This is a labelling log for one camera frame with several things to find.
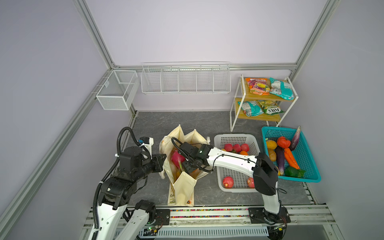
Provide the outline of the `cream canvas grocery bag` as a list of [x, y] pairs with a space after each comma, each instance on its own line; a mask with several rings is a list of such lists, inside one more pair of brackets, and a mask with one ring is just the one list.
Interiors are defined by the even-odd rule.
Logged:
[[197, 130], [185, 134], [181, 126], [177, 126], [168, 135], [164, 136], [159, 145], [159, 153], [167, 155], [163, 164], [161, 178], [170, 180], [170, 190], [168, 197], [168, 206], [175, 207], [193, 207], [195, 205], [194, 189], [197, 181], [207, 175], [207, 173], [197, 169], [192, 174], [187, 174], [185, 170], [180, 170], [172, 162], [172, 155], [176, 152], [176, 147], [171, 142], [175, 137], [181, 142], [187, 142], [196, 147], [201, 144], [209, 145], [211, 140], [205, 138]]

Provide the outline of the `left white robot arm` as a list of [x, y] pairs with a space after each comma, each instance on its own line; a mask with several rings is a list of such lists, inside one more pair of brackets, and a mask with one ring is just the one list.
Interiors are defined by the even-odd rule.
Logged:
[[137, 140], [130, 127], [120, 130], [116, 160], [95, 191], [90, 240], [138, 240], [146, 225], [164, 224], [153, 202], [141, 200], [133, 210], [127, 208], [132, 195], [140, 190], [138, 182], [163, 171], [167, 156], [153, 155], [150, 140]]

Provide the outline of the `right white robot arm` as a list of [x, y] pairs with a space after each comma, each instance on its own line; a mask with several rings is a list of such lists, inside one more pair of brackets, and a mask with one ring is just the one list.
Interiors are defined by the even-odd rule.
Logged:
[[182, 163], [182, 169], [188, 174], [197, 169], [210, 173], [215, 167], [221, 167], [253, 178], [255, 189], [262, 194], [264, 201], [264, 209], [251, 217], [257, 223], [274, 225], [291, 222], [287, 209], [282, 206], [279, 199], [278, 168], [267, 155], [259, 153], [256, 156], [245, 156], [222, 151], [206, 144], [198, 148], [175, 137], [172, 137], [171, 141], [178, 153], [186, 158]]

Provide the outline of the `pink dragon fruit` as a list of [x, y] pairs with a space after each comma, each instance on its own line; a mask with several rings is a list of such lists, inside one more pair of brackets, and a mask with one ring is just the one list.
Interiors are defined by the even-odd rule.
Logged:
[[178, 168], [179, 171], [183, 171], [183, 162], [186, 161], [186, 158], [182, 156], [179, 152], [175, 151], [171, 156], [171, 161]]

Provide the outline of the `red tomato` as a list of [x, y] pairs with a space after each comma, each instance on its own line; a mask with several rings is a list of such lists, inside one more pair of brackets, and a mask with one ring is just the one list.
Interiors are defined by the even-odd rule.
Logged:
[[287, 149], [291, 146], [291, 141], [285, 137], [279, 137], [277, 140], [277, 145], [283, 149]]

